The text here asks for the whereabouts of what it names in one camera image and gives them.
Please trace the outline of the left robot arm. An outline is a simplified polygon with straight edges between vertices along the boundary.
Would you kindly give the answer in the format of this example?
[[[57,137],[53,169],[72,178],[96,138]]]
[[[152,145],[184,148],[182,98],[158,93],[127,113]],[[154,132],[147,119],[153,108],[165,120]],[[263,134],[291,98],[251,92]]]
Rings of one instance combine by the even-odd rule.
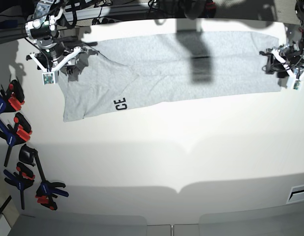
[[[260,51],[259,54],[267,57],[266,74],[278,73],[287,79],[288,88],[300,90],[304,78],[304,0],[296,1],[295,13],[300,20],[300,40]]]

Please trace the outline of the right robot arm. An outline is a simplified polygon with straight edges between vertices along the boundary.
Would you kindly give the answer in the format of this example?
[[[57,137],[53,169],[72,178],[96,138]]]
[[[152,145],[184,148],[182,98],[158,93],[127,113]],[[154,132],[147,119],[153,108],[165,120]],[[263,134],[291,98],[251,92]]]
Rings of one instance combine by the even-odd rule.
[[[77,70],[77,61],[80,54],[91,51],[99,54],[78,39],[77,36],[60,37],[58,23],[67,29],[73,29],[78,21],[77,11],[96,5],[96,0],[40,0],[37,2],[34,13],[25,23],[27,41],[39,50],[39,53],[30,53],[26,60],[33,60],[37,68],[42,71],[43,84],[55,84],[58,81],[59,71],[65,68],[71,75]]]

